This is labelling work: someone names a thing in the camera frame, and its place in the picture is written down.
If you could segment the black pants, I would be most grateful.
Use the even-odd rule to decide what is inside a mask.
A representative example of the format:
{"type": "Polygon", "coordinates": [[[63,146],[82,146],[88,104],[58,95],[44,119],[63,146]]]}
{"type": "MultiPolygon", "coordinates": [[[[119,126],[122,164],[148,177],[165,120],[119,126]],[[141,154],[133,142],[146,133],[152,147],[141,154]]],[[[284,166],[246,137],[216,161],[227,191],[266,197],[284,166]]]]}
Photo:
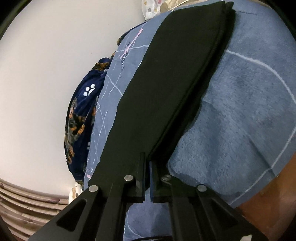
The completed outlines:
{"type": "Polygon", "coordinates": [[[89,184],[107,192],[135,175],[140,156],[162,169],[199,108],[230,40],[232,2],[179,9],[158,27],[116,110],[89,184]]]}

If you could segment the white floral pillow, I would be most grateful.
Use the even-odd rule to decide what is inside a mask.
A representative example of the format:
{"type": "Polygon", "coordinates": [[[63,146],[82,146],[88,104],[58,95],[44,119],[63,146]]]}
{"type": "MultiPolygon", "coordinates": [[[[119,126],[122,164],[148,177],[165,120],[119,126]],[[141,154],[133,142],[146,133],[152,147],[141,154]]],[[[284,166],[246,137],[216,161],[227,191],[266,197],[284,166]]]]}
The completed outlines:
{"type": "Polygon", "coordinates": [[[74,186],[69,192],[68,203],[70,204],[74,199],[76,199],[83,192],[83,186],[78,182],[75,182],[74,186]]]}

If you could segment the navy floral quilt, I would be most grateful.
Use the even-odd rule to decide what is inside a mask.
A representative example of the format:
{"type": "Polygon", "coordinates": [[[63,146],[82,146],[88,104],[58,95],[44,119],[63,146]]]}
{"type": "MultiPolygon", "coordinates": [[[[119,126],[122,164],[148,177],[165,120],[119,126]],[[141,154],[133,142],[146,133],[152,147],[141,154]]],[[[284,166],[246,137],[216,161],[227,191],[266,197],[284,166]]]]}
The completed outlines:
{"type": "Polygon", "coordinates": [[[111,57],[100,59],[85,75],[70,100],[64,135],[64,150],[68,169],[75,182],[83,185],[91,174],[87,169],[90,158],[97,163],[93,154],[91,137],[95,138],[101,154],[116,108],[133,75],[140,65],[154,35],[146,22],[124,33],[117,42],[118,49],[111,57]]]}

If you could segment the blue grid-pattern blanket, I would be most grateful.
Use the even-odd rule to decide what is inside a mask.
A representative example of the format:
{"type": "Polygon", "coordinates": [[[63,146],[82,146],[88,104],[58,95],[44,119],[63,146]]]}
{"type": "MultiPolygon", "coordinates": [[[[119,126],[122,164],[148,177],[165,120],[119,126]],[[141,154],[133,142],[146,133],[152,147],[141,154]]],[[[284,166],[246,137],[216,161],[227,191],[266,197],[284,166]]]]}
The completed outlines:
{"type": "MultiPolygon", "coordinates": [[[[233,2],[232,37],[168,170],[189,185],[205,183],[236,208],[274,180],[295,155],[295,39],[271,8],[233,2]]],[[[168,14],[148,21],[148,30],[155,34],[168,14]]],[[[87,160],[92,173],[85,174],[85,187],[102,154],[94,137],[91,143],[89,154],[98,162],[87,160]]],[[[167,213],[162,204],[133,205],[124,240],[168,235],[167,213]]]]}

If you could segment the wooden slatted headboard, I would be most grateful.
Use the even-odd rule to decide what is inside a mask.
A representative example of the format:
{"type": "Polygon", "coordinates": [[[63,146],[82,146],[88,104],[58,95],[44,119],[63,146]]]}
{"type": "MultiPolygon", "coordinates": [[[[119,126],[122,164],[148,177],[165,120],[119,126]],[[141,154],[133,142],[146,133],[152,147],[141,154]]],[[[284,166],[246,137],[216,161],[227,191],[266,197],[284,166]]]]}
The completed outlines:
{"type": "Polygon", "coordinates": [[[17,240],[28,240],[67,205],[66,196],[37,192],[1,180],[1,217],[17,240]]]}

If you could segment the white dotted bedding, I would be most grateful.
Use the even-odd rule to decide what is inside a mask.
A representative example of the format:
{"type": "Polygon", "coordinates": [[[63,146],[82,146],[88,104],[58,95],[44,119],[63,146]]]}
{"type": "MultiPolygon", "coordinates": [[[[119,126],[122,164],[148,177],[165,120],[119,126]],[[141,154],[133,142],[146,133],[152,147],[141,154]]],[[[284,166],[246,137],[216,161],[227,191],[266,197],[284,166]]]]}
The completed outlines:
{"type": "Polygon", "coordinates": [[[142,14],[146,21],[170,11],[167,1],[158,0],[143,0],[142,1],[142,14]]]}

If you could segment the beige blanket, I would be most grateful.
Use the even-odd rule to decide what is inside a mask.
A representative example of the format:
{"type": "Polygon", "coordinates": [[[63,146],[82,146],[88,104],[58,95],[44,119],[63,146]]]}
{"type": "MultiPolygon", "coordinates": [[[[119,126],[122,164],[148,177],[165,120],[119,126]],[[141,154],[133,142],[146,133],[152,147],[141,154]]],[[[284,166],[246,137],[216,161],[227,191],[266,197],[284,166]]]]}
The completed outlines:
{"type": "Polygon", "coordinates": [[[165,13],[169,10],[176,8],[176,7],[179,7],[179,6],[182,6],[185,4],[189,4],[192,2],[194,2],[194,1],[191,1],[191,0],[166,0],[166,1],[163,1],[163,3],[161,4],[160,12],[165,13]]]}

